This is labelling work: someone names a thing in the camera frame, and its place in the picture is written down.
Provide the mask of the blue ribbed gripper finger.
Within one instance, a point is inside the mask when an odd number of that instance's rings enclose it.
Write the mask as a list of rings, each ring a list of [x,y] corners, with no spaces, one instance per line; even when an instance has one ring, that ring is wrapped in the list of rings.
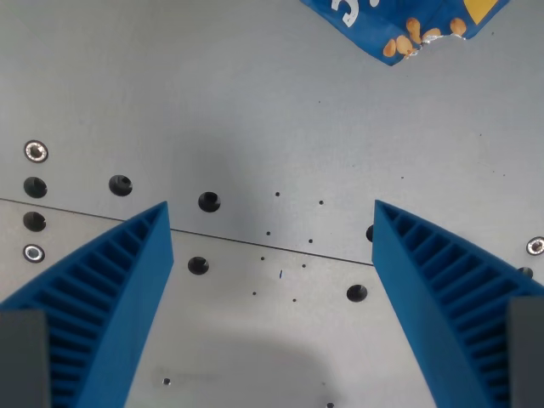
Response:
[[[1,303],[48,323],[54,407],[125,405],[173,267],[161,202],[62,258]]]
[[[372,262],[438,407],[543,404],[543,287],[384,201]]]

